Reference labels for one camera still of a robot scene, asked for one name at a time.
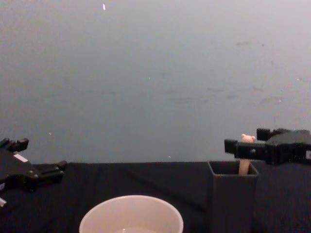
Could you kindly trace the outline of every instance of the small pink figure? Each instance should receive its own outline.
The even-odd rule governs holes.
[[[242,134],[241,135],[241,142],[244,143],[254,143],[256,140],[256,137]],[[239,175],[245,176],[248,174],[250,161],[248,159],[241,159],[240,160],[240,166],[239,166]]]

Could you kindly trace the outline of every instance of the wooden stick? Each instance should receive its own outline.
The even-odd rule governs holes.
[[[250,161],[248,159],[241,159],[239,166],[239,176],[246,176],[248,174]]]

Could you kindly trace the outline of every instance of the dark gray cup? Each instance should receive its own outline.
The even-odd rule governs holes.
[[[239,161],[208,162],[208,233],[250,233],[257,177],[252,163],[239,176]]]

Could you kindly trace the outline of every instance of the white wall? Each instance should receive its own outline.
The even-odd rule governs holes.
[[[310,9],[2,0],[0,135],[33,163],[205,161],[258,127],[310,129]]]

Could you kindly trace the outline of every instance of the black fabric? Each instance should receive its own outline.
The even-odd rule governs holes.
[[[311,233],[311,166],[254,165],[260,177],[252,232]],[[182,215],[185,233],[206,233],[207,182],[207,163],[69,163],[60,184],[0,195],[7,201],[0,233],[78,233],[92,207],[133,194],[168,201]]]

